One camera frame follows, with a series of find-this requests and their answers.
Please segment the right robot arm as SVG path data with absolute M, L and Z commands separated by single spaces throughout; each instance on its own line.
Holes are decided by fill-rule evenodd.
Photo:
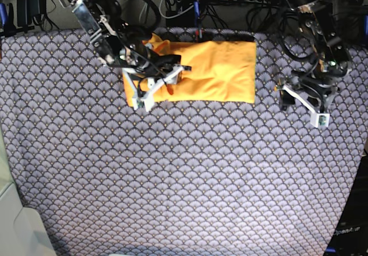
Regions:
M 70 7 L 90 38 L 102 64 L 122 69 L 122 75 L 133 90 L 132 105 L 150 111 L 154 95 L 163 86 L 170 89 L 181 81 L 190 66 L 181 63 L 180 55 L 160 55 L 147 41 L 161 21 L 160 10 L 152 0 L 142 0 L 155 15 L 150 26 L 130 25 L 121 19 L 117 0 L 59 0 Z

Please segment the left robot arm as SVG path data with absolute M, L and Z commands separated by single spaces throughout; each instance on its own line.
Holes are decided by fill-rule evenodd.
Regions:
M 297 101 L 310 113 L 310 123 L 315 128 L 327 127 L 330 122 L 329 107 L 339 92 L 337 82 L 352 70 L 350 54 L 339 36 L 332 15 L 332 3 L 327 0 L 285 0 L 291 11 L 296 12 L 301 33 L 311 43 L 310 55 L 292 54 L 281 36 L 278 41 L 284 53 L 297 62 L 309 62 L 306 71 L 293 70 L 290 77 L 281 78 L 280 108 L 286 111 Z

